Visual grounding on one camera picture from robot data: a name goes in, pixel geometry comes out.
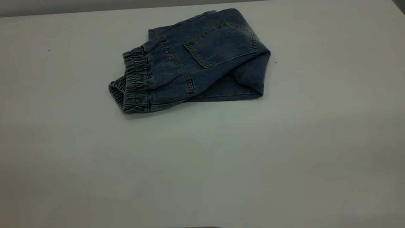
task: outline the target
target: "back pocket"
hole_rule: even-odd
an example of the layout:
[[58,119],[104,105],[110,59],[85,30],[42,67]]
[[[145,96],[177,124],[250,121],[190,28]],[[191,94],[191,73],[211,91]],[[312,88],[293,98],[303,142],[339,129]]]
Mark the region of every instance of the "back pocket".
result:
[[218,25],[184,46],[204,68],[257,52],[256,36],[232,22]]

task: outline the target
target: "elastic cuff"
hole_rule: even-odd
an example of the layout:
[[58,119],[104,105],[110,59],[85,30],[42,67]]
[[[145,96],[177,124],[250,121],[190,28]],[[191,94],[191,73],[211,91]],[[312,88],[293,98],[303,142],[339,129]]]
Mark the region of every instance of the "elastic cuff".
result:
[[109,91],[122,112],[149,112],[148,62],[143,47],[123,55],[125,75],[110,83]]

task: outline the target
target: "white table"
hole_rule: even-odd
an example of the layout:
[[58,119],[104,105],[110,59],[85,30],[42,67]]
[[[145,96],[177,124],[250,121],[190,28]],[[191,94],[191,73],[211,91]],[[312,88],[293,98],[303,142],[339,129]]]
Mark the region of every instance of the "white table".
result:
[[[124,115],[147,29],[237,8],[265,95]],[[0,18],[0,227],[405,227],[405,16],[274,0]]]

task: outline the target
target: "denim jeans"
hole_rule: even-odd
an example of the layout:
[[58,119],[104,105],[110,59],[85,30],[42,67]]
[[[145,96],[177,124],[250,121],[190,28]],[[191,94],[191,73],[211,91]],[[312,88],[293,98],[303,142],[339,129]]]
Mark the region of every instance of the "denim jeans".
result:
[[149,41],[123,57],[125,74],[110,93],[125,113],[153,112],[262,96],[270,51],[239,11],[227,9],[150,29]]

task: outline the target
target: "seam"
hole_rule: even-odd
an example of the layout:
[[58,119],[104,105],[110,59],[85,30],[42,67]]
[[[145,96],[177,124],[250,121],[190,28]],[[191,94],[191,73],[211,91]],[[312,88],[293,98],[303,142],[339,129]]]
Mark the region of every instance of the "seam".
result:
[[196,52],[196,50],[194,49],[194,47],[188,43],[184,44],[184,46],[190,51],[190,53],[194,56],[194,58],[196,58],[196,60],[205,68],[209,68],[211,67],[210,64],[207,64],[202,58],[201,56]]
[[238,95],[226,95],[226,96],[212,96],[212,97],[201,97],[201,98],[214,98],[214,97],[237,97],[237,96],[239,96],[239,95],[256,95],[256,94],[261,94],[261,93],[259,93],[259,92],[257,92],[257,93],[249,93],[249,94],[238,94]]
[[185,20],[185,21],[176,23],[176,24],[171,25],[171,26],[167,26],[167,28],[166,28],[165,30],[163,30],[163,32],[161,32],[160,34],[164,34],[164,33],[168,32],[168,31],[170,31],[170,30],[172,30],[172,29],[174,29],[174,28],[176,28],[176,27],[183,26],[183,25],[185,25],[185,24],[189,24],[189,23],[191,23],[191,22],[193,22],[193,21],[195,21],[195,20],[198,20],[198,19],[200,19],[200,18],[202,18],[202,17],[208,16],[209,14],[211,14],[211,13],[213,13],[213,12],[216,13],[216,11],[208,11],[208,12],[205,12],[205,13],[203,13],[203,14],[200,14],[200,15],[197,15],[197,16],[195,16],[195,17],[192,17],[192,18],[190,18],[190,19],[187,19],[187,20]]
[[[190,44],[190,43],[195,43],[196,41],[199,41],[199,40],[203,39],[206,35],[212,33],[212,32],[215,31],[215,30],[218,30],[219,28],[224,27],[224,26],[226,26],[226,25],[231,25],[231,26],[237,27],[237,28],[239,28],[239,29],[242,29],[243,31],[246,31],[246,32],[250,33],[250,35],[251,35],[251,37],[252,37],[252,49],[253,49],[253,51],[247,52],[247,53],[243,53],[243,54],[240,54],[240,55],[236,55],[236,56],[232,56],[232,57],[226,59],[225,61],[220,62],[220,63],[217,63],[217,64],[214,64],[214,65],[211,64],[211,63],[205,62],[205,61],[201,58],[201,56],[197,53],[197,51],[195,50],[194,46],[193,46],[192,44]],[[242,27],[240,27],[240,26],[238,26],[237,24],[232,23],[232,22],[226,22],[226,23],[220,24],[220,25],[218,25],[218,26],[216,26],[216,27],[214,27],[214,28],[211,28],[211,29],[205,31],[204,33],[202,33],[201,35],[199,35],[198,37],[196,37],[196,38],[190,40],[189,42],[184,43],[183,45],[188,49],[188,51],[193,55],[193,57],[198,61],[198,63],[199,63],[200,65],[202,65],[204,68],[214,67],[214,66],[217,66],[217,65],[219,65],[219,64],[222,64],[222,63],[224,63],[224,62],[228,62],[228,61],[230,61],[230,60],[236,59],[236,58],[238,58],[238,57],[241,57],[241,56],[244,56],[244,55],[247,55],[247,54],[251,54],[251,53],[257,52],[257,40],[256,40],[256,35],[253,34],[253,33],[250,32],[250,31],[248,31],[247,29],[244,29],[244,28],[242,28]]]
[[152,104],[152,103],[151,103],[151,105],[152,105],[153,107],[169,106],[169,105],[172,105],[172,104],[181,103],[181,102],[186,101],[186,100],[188,100],[188,99],[179,100],[179,101],[174,101],[174,102],[165,103],[165,104]]
[[150,100],[150,94],[151,94],[151,91],[150,91],[150,83],[149,83],[149,62],[148,62],[148,59],[146,58],[146,55],[145,55],[145,51],[144,51],[144,49],[143,49],[143,46],[141,46],[141,51],[142,51],[142,53],[143,53],[143,58],[145,59],[145,62],[146,62],[146,82],[148,83],[148,111],[150,112],[150,103],[151,103],[151,100]]
[[183,74],[184,80],[187,85],[188,97],[194,96],[194,84],[193,84],[190,74],[180,65],[173,50],[170,48],[169,44],[167,43],[166,38],[163,35],[160,35],[159,38],[162,41],[162,43],[166,49],[166,52],[168,52],[168,54],[171,56],[172,62],[176,65],[177,69]]

